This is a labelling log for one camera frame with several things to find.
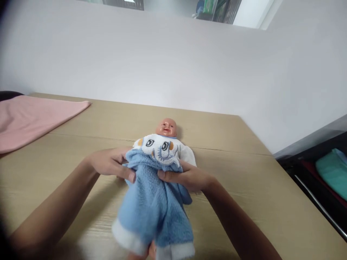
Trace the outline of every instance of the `bald doll head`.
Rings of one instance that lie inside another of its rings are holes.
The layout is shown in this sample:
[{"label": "bald doll head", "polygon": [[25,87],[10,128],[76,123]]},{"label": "bald doll head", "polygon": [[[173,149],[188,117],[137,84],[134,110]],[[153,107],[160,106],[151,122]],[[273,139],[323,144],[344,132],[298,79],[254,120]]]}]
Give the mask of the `bald doll head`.
[{"label": "bald doll head", "polygon": [[176,122],[171,118],[165,118],[158,124],[156,134],[163,135],[166,137],[176,137],[177,136],[177,125]]}]

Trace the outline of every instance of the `blue towel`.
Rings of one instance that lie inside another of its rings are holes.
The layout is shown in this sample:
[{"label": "blue towel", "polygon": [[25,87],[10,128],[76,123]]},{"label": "blue towel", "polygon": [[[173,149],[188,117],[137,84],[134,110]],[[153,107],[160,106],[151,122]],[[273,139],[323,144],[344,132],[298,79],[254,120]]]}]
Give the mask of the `blue towel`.
[{"label": "blue towel", "polygon": [[192,199],[185,187],[163,182],[159,169],[182,172],[178,147],[167,139],[144,140],[126,154],[127,165],[136,171],[134,184],[127,191],[112,232],[118,243],[137,255],[147,252],[152,240],[156,259],[185,259],[195,254],[193,232],[183,204]]}]

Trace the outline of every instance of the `hand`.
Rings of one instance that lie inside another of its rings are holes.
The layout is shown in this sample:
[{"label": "hand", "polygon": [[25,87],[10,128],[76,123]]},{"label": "hand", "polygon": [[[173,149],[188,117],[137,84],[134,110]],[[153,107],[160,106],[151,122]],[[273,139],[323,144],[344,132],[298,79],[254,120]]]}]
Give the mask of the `hand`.
[{"label": "hand", "polygon": [[186,187],[189,191],[204,191],[215,180],[207,172],[180,160],[183,168],[182,173],[158,171],[158,177],[165,182],[179,183]]},{"label": "hand", "polygon": [[155,253],[157,251],[157,247],[155,246],[154,240],[152,241],[151,245],[148,248],[148,251],[146,252],[146,255],[144,256],[138,256],[134,253],[130,252],[128,255],[128,260],[146,260],[149,256],[150,259],[155,260]]},{"label": "hand", "polygon": [[122,166],[126,162],[125,154],[131,147],[106,149],[92,153],[85,160],[101,175],[116,175],[135,182],[135,172],[128,167]]}]

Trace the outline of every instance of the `table surface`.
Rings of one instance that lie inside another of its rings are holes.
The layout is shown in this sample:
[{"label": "table surface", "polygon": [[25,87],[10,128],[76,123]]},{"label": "table surface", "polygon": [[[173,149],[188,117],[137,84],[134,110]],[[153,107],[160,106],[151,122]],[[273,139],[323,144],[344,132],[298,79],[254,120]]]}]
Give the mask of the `table surface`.
[{"label": "table surface", "polygon": [[[34,93],[41,98],[86,99]],[[89,100],[90,108],[33,143],[0,159],[1,205],[9,232],[93,151],[131,146],[174,118],[198,167],[215,175],[269,238],[283,259],[346,259],[347,244],[238,116]],[[57,259],[125,259],[111,224],[127,191],[100,177],[58,246]],[[203,194],[185,210],[194,232],[194,259],[239,259]]]}]

